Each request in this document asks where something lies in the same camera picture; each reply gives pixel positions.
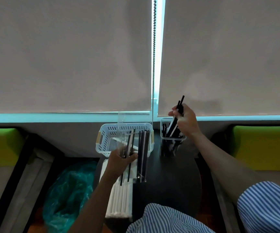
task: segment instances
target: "teal garbage bag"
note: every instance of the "teal garbage bag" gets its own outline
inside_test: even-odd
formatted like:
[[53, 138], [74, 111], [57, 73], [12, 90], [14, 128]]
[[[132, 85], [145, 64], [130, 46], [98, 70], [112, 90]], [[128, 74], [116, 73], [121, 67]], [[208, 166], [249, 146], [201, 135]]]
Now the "teal garbage bag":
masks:
[[65, 233], [72, 226], [93, 192], [96, 167], [94, 161], [71, 165], [49, 188], [43, 206], [48, 233]]

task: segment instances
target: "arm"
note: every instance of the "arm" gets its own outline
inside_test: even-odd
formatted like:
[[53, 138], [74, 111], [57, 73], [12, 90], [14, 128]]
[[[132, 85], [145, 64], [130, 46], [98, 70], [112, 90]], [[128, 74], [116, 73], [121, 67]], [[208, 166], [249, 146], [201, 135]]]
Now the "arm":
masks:
[[100, 233], [102, 231], [112, 186], [125, 171], [127, 165], [137, 158], [138, 154], [136, 153], [126, 159], [122, 159], [117, 150], [111, 152], [108, 165], [97, 188], [70, 227], [68, 233]]
[[209, 168], [217, 177], [234, 203], [250, 186], [263, 181], [261, 176], [245, 164], [224, 152], [205, 137], [197, 124], [196, 115], [186, 104], [184, 114], [180, 115], [173, 107], [169, 115], [176, 116], [178, 127], [199, 149]]

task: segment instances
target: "wall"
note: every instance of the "wall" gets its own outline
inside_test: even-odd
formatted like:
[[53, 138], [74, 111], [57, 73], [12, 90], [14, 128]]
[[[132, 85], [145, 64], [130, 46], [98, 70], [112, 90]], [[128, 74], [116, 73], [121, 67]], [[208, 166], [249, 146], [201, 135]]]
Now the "wall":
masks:
[[[223, 131], [230, 124], [280, 124], [280, 121], [199, 121], [201, 131], [210, 138], [214, 133]], [[66, 156], [99, 157], [95, 141], [103, 123], [0, 123], [0, 127], [21, 127], [28, 132], [37, 133]], [[198, 151], [191, 141], [186, 140], [182, 149], [197, 155]]]

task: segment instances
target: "blue and white striped shirt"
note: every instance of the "blue and white striped shirt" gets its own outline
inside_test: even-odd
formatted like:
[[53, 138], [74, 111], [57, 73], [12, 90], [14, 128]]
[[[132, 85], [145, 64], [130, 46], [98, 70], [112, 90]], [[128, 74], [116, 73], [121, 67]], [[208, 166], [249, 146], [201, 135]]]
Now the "blue and white striped shirt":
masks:
[[[249, 187], [239, 197], [238, 211], [249, 233], [280, 233], [280, 186], [265, 181]], [[143, 217], [127, 233], [214, 233], [203, 223], [159, 204], [148, 204]]]

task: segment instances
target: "black round table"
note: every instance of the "black round table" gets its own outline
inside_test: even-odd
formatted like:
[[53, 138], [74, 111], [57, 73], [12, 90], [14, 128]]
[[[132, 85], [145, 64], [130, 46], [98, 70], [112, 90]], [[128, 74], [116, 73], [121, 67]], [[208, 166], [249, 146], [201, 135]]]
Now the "black round table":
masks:
[[[154, 131], [154, 149], [147, 159], [146, 182], [133, 184], [132, 218], [142, 217], [149, 203], [174, 208], [189, 216], [196, 217], [201, 201], [200, 173], [192, 153], [178, 149], [176, 156], [160, 155], [161, 137]], [[103, 161], [100, 158], [93, 183], [99, 183]], [[106, 218], [105, 224], [112, 232], [125, 233], [131, 222], [128, 219]]]

